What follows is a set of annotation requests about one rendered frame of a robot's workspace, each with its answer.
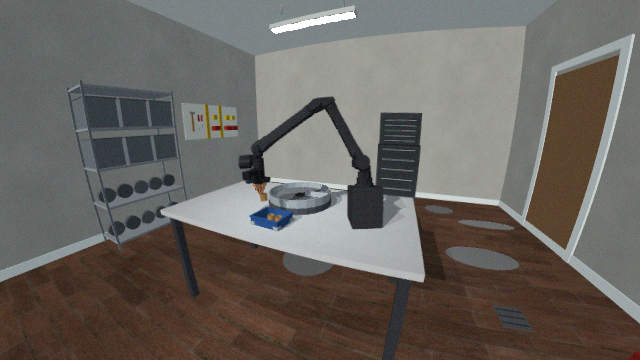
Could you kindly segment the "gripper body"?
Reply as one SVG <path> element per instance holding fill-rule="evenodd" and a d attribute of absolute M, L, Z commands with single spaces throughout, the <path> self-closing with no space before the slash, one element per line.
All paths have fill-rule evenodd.
<path fill-rule="evenodd" d="M 264 177 L 265 177 L 265 172 L 264 172 Z M 261 180 L 254 179 L 252 183 L 253 184 L 262 184 L 262 183 L 265 183 L 265 182 L 270 182 L 270 180 L 271 180 L 270 177 L 265 177 L 264 179 L 261 179 Z"/>

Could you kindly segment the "blue crate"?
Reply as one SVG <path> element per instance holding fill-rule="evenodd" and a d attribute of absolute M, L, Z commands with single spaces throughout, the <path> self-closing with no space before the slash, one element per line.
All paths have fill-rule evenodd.
<path fill-rule="evenodd" d="M 272 221 L 272 220 L 268 220 L 268 216 L 267 215 L 271 214 L 271 213 L 275 214 L 275 216 L 281 215 L 282 219 L 280 219 L 277 222 L 276 221 Z M 249 215 L 249 217 L 251 217 L 250 224 L 261 226 L 261 227 L 268 228 L 268 229 L 271 229 L 271 230 L 274 230 L 274 231 L 278 232 L 279 230 L 281 230 L 281 228 L 283 228 L 288 223 L 293 221 L 292 214 L 293 214 L 293 212 L 290 212 L 290 211 L 285 211 L 285 210 L 271 208 L 271 207 L 265 207 L 265 208 L 255 212 L 255 213 Z"/>

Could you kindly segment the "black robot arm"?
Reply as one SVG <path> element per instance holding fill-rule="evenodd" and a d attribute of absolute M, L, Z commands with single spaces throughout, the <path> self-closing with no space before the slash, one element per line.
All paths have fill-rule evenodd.
<path fill-rule="evenodd" d="M 280 138 L 284 137 L 298 125 L 303 123 L 308 118 L 312 117 L 315 113 L 318 113 L 324 109 L 330 116 L 349 152 L 349 155 L 352 157 L 352 167 L 359 171 L 369 171 L 358 171 L 358 177 L 356 178 L 355 187 L 372 187 L 373 183 L 371 177 L 370 159 L 368 156 L 363 155 L 362 151 L 360 151 L 361 149 L 357 145 L 347 124 L 345 123 L 341 113 L 337 108 L 334 97 L 321 97 L 313 99 L 309 104 L 307 104 L 307 107 L 304 106 L 299 112 L 294 114 L 272 132 L 252 144 L 251 151 L 253 150 L 253 156 L 261 157 L 250 157 L 252 155 L 239 156 L 239 168 L 250 169 L 249 171 L 242 172 L 243 180 L 247 184 L 250 184 L 254 179 L 264 179 L 264 169 L 261 169 L 264 168 L 264 158 L 261 159 L 263 153 L 267 151 L 272 146 L 272 144 L 274 144 Z M 253 168 L 256 168 L 256 170 L 252 170 L 252 166 Z"/>

